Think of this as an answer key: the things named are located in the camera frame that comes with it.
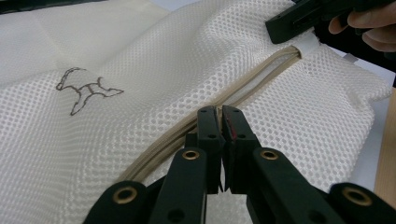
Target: screw hole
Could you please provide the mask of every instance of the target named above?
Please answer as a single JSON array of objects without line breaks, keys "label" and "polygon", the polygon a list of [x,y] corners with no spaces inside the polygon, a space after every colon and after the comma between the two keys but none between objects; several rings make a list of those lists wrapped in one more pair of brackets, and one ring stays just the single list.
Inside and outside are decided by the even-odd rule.
[{"label": "screw hole", "polygon": [[137,190],[133,187],[118,189],[113,195],[113,201],[118,204],[129,203],[137,196]]},{"label": "screw hole", "polygon": [[369,206],[373,203],[371,198],[360,189],[346,187],[343,189],[343,194],[348,200],[361,206]]},{"label": "screw hole", "polygon": [[273,151],[264,150],[264,151],[262,151],[261,155],[263,158],[265,158],[269,161],[274,161],[274,160],[277,160],[277,158],[278,158],[277,154]]},{"label": "screw hole", "polygon": [[311,210],[308,213],[308,217],[311,221],[313,221],[314,223],[326,223],[327,219],[325,216],[323,216],[323,214],[321,214],[318,211],[315,210]]},{"label": "screw hole", "polygon": [[174,209],[168,213],[168,220],[173,223],[178,223],[183,219],[184,219],[184,212],[180,209]]},{"label": "screw hole", "polygon": [[194,150],[185,151],[183,153],[183,158],[189,161],[196,160],[198,159],[198,157],[199,157],[199,153]]}]

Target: human hand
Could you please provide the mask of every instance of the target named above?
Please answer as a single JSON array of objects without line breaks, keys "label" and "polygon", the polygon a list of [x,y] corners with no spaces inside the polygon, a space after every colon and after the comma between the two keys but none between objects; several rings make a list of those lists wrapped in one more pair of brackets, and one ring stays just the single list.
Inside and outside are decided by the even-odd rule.
[{"label": "human hand", "polygon": [[373,49],[384,52],[396,52],[396,2],[376,7],[364,12],[351,12],[347,17],[347,25],[342,26],[340,19],[330,22],[329,32],[339,34],[347,27],[373,28],[362,35],[363,41]]}]

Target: printed logo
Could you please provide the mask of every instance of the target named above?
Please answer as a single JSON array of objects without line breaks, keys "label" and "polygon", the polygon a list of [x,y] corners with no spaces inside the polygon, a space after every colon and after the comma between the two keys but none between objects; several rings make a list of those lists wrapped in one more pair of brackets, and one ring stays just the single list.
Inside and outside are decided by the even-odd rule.
[{"label": "printed logo", "polygon": [[117,89],[105,89],[102,87],[101,80],[102,77],[97,78],[96,82],[88,83],[82,85],[76,81],[81,75],[81,72],[88,73],[86,69],[82,68],[70,68],[64,73],[62,80],[56,86],[56,90],[62,91],[64,89],[72,89],[78,94],[78,99],[76,100],[71,116],[77,114],[84,106],[87,104],[88,100],[95,94],[102,95],[103,97],[111,97],[123,93],[122,90]]}]

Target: black line drawing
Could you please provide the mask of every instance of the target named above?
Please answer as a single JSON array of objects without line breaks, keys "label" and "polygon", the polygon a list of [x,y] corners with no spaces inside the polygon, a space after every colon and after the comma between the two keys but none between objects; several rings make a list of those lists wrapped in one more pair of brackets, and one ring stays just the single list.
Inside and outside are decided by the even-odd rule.
[{"label": "black line drawing", "polygon": [[65,86],[66,80],[73,72],[76,71],[87,71],[87,70],[78,67],[70,68],[64,73],[61,82],[59,82],[58,85],[56,85],[56,90],[58,91],[62,91],[64,89],[70,88],[78,94],[78,100],[76,100],[72,112],[70,113],[71,116],[77,114],[87,104],[88,100],[95,94],[99,94],[104,97],[111,97],[123,93],[122,90],[111,89],[111,88],[105,89],[104,87],[102,87],[101,84],[102,77],[97,78],[96,82],[85,84],[79,88],[74,86],[73,84]]}]

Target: mesh bag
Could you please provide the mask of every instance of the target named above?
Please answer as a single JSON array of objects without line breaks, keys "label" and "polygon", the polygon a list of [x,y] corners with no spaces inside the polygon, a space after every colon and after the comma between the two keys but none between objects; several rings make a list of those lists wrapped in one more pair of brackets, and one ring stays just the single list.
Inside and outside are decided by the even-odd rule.
[{"label": "mesh bag", "polygon": [[[102,4],[123,8],[127,21],[146,15],[141,9],[128,17],[124,1],[91,3],[78,12],[98,15]],[[38,63],[24,55],[30,51],[19,49],[20,62],[5,64],[0,73],[0,218],[6,223],[82,222],[102,192],[157,138],[275,52],[298,46],[309,35],[271,44],[263,21],[291,4],[202,1],[166,16],[142,35],[143,27],[134,33],[127,28],[131,24],[119,30],[112,22],[79,23],[73,19],[76,11],[59,8],[6,15],[20,20],[21,27],[35,22],[43,31],[36,36],[41,47],[28,49],[44,50],[46,61]],[[111,19],[114,13],[104,14],[116,21],[120,17]],[[55,23],[48,20],[58,14]],[[152,22],[160,18],[146,16]],[[65,30],[75,31],[72,36],[65,34],[65,22]],[[89,34],[84,27],[92,29]],[[8,33],[20,36],[21,29]],[[113,38],[123,33],[130,38],[115,44]],[[312,46],[239,107],[263,146],[283,151],[311,184],[327,190],[348,179],[373,123],[369,104],[388,96],[389,86],[326,46]],[[146,183],[163,176],[168,165]],[[209,196],[207,222],[251,222],[245,197]]]}]

